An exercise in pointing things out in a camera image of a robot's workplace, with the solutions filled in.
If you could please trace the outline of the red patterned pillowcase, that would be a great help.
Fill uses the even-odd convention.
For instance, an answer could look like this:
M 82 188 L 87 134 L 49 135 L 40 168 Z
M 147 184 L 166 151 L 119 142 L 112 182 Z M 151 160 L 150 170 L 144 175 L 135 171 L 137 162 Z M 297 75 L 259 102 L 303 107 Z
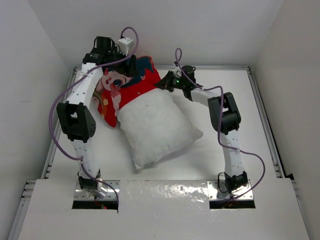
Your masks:
M 135 62 L 137 74 L 126 76 L 107 68 L 92 95 L 97 111 L 106 123 L 114 128 L 122 107 L 137 97 L 154 90 L 161 78 L 150 56 L 141 56 Z

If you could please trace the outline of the white pillow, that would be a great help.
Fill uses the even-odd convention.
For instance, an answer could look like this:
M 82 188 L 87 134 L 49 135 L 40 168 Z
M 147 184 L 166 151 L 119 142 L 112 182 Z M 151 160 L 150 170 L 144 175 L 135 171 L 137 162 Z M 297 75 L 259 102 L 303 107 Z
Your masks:
M 203 136 L 181 112 L 171 94 L 158 88 L 123 106 L 117 120 L 131 146 L 136 169 L 157 163 Z

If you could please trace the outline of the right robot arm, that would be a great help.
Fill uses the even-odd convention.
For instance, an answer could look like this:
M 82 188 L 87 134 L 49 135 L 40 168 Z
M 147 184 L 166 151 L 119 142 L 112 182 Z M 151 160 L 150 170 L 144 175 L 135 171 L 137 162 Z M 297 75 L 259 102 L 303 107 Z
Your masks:
M 211 125 L 223 149 L 224 185 L 226 191 L 232 193 L 248 182 L 239 145 L 241 115 L 232 93 L 218 94 L 205 89 L 196 83 L 195 70 L 194 66 L 185 65 L 179 70 L 168 71 L 154 86 L 169 92 L 182 90 L 186 99 L 208 107 Z

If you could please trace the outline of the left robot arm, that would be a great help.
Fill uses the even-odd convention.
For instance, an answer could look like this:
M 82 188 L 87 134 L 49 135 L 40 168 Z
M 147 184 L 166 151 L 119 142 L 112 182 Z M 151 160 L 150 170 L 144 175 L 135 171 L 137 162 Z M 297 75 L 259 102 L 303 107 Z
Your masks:
M 96 121 L 89 109 L 90 102 L 106 67 L 114 67 L 127 75 L 134 73 L 136 57 L 129 53 L 133 45 L 133 39 L 128 37 L 122 36 L 118 41 L 96 37 L 92 50 L 82 60 L 80 83 L 72 88 L 64 102 L 56 106 L 62 132 L 75 150 L 79 185 L 100 198 L 106 195 L 108 187 L 102 183 L 100 168 L 91 147 Z

